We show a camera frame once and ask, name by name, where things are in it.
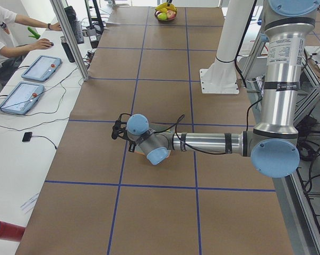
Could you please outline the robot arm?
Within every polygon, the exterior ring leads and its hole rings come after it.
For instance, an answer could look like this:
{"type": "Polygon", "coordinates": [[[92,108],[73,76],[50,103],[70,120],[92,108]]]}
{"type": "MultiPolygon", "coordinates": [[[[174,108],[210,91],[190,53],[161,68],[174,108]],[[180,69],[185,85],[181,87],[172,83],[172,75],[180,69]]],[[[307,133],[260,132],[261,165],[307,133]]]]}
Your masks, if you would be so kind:
{"type": "Polygon", "coordinates": [[[314,29],[320,1],[265,1],[263,28],[269,39],[261,99],[261,119],[252,131],[232,133],[179,133],[175,125],[156,131],[141,114],[117,120],[111,137],[139,148],[154,165],[171,150],[194,150],[211,155],[231,153],[249,157],[262,174],[281,178],[300,162],[294,114],[300,89],[301,61],[306,36],[314,29]]]}

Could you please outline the person hand on mouse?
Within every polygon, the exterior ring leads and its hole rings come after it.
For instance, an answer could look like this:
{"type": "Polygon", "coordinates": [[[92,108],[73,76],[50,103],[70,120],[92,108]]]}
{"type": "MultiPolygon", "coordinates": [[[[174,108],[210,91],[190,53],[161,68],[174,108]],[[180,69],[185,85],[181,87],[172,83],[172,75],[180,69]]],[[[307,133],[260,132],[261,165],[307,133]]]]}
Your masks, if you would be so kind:
{"type": "Polygon", "coordinates": [[[54,43],[49,39],[42,38],[34,43],[34,49],[48,49],[53,47],[54,43]]]}

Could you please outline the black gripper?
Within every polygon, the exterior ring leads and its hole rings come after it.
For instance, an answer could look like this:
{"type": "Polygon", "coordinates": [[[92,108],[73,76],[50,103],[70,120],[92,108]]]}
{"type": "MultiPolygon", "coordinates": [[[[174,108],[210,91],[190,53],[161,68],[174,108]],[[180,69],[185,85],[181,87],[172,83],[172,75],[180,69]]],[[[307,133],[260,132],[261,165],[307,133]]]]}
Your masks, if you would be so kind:
{"type": "Polygon", "coordinates": [[[129,140],[127,135],[126,124],[127,122],[123,122],[121,120],[117,121],[117,137],[124,140],[129,140]]]}

